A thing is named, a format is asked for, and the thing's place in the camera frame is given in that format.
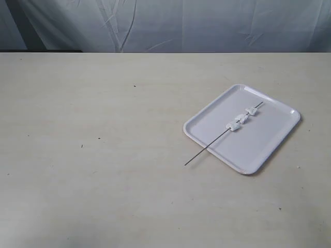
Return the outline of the white marshmallow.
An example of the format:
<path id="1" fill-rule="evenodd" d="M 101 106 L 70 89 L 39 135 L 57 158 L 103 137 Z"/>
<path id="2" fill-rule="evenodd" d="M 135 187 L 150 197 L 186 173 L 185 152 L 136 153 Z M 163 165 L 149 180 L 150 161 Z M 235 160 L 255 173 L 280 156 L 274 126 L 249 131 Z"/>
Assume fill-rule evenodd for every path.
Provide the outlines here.
<path id="1" fill-rule="evenodd" d="M 245 111 L 247 112 L 247 115 L 254 116 L 257 113 L 258 108 L 257 107 L 248 107 L 245 109 Z"/>
<path id="2" fill-rule="evenodd" d="M 231 121 L 226 125 L 225 128 L 230 130 L 231 132 L 234 132 L 240 128 L 240 122 L 237 120 Z"/>
<path id="3" fill-rule="evenodd" d="M 239 114 L 238 116 L 235 117 L 235 121 L 240 124 L 244 124 L 245 121 L 248 119 L 249 115 L 248 114 Z"/>

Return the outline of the white plastic tray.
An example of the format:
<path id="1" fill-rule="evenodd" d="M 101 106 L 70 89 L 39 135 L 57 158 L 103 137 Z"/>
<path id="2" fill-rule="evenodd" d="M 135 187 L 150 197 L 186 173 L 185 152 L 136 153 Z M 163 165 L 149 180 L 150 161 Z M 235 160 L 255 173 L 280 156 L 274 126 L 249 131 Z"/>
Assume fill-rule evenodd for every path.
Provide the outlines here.
<path id="1" fill-rule="evenodd" d="M 234 132 L 226 125 L 248 107 L 254 116 Z M 191 117 L 183 132 L 240 174 L 252 175 L 301 119 L 299 111 L 244 84 L 236 84 Z"/>

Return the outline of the grey-blue backdrop curtain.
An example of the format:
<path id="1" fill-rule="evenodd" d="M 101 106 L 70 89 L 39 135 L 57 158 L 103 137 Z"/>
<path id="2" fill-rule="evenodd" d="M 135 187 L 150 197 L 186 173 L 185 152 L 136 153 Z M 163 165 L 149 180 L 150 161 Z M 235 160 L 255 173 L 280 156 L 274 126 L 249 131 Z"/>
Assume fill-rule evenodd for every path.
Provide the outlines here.
<path id="1" fill-rule="evenodd" d="M 330 1 L 1 1 L 1 50 L 329 52 Z"/>

